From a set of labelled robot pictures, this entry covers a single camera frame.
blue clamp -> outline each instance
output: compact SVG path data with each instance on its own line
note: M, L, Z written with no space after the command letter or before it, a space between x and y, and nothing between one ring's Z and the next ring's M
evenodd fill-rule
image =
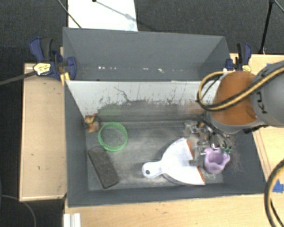
M276 181L273 187L273 192L279 192L279 193L284 192L284 184L281 184L279 179Z
M60 80L60 75L68 72L70 79L74 80L77 72L77 64L74 57L63 60L62 55L51 49L53 39L37 37L29 43L29 49L36 57L38 64L33 68L38 76L47 76Z
M232 59L227 59L225 68L227 70L243 70L244 65L248 65L252 55L251 46L248 43L237 43L238 57L236 57L235 64Z

green plastic ring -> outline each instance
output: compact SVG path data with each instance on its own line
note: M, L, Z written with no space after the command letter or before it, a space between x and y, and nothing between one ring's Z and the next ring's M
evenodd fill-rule
M116 147L112 147L112 146L109 146L107 145L101 138L101 132L103 129L107 128L107 127L114 127L116 129L119 129L123 135L125 136L125 141L122 145L120 146L116 146ZM127 136L127 131L126 131L126 128L120 124L120 123L117 123L117 122L108 122L106 123L104 126L101 127L101 129L99 130L99 133L98 133L98 140L99 140L99 143L101 146L104 147L104 149L108 150L108 151L118 151L118 150L121 150L124 148L124 146L126 146L127 144L127 140L128 140L128 136Z

white paper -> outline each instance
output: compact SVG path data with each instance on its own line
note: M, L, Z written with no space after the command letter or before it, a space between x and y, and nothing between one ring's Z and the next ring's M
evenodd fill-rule
M68 0L68 11L82 28L138 31L133 0ZM70 17L68 26L78 28Z

white plastic scoop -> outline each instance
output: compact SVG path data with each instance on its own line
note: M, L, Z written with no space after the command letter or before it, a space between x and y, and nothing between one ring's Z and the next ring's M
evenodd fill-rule
M181 138L167 148L161 161L145 163L142 167L143 175L154 178L167 174L185 184L205 185L201 170L189 164L189 161L194 159L192 154L189 141Z

wooden table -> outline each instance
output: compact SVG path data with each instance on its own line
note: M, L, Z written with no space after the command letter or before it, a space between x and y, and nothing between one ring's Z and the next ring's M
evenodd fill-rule
M257 73L280 55L253 55ZM25 65L25 73L32 70ZM60 82L33 76L24 81L19 198L61 199L67 192L63 89ZM266 178L284 158L284 129L268 127L253 133ZM284 183L284 173L279 176ZM284 193L273 193L284 222ZM68 208L80 213L83 227L139 226L270 226L262 194L143 204Z

